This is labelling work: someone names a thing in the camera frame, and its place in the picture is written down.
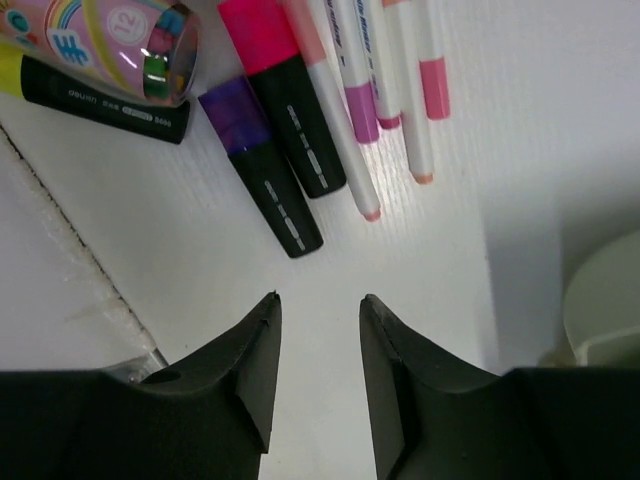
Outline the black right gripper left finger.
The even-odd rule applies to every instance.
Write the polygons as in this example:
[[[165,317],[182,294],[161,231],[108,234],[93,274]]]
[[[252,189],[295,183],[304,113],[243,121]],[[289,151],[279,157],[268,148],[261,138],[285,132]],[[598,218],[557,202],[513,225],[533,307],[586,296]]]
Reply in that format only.
[[[254,479],[268,451],[281,300],[128,383],[104,370],[1,376],[5,479]]]

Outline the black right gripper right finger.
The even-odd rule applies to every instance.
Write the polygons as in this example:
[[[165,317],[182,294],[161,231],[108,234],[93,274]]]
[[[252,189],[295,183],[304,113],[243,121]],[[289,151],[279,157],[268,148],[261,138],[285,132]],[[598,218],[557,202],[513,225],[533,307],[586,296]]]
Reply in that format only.
[[[381,479],[635,479],[639,373],[484,371],[411,329],[378,297],[359,310]]]

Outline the green drawer with gold knob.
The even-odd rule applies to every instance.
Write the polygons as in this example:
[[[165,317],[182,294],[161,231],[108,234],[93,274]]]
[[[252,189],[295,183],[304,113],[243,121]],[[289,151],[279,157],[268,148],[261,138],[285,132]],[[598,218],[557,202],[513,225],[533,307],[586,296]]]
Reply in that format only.
[[[639,233],[609,242],[575,272],[563,298],[564,334],[544,367],[639,367]]]

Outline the purple black highlighter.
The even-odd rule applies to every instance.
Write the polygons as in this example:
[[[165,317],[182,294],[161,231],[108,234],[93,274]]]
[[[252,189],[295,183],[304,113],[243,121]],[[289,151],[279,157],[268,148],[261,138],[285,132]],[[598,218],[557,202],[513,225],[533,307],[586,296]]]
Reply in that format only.
[[[223,82],[198,101],[285,253],[296,259],[320,249],[319,227],[246,77]]]

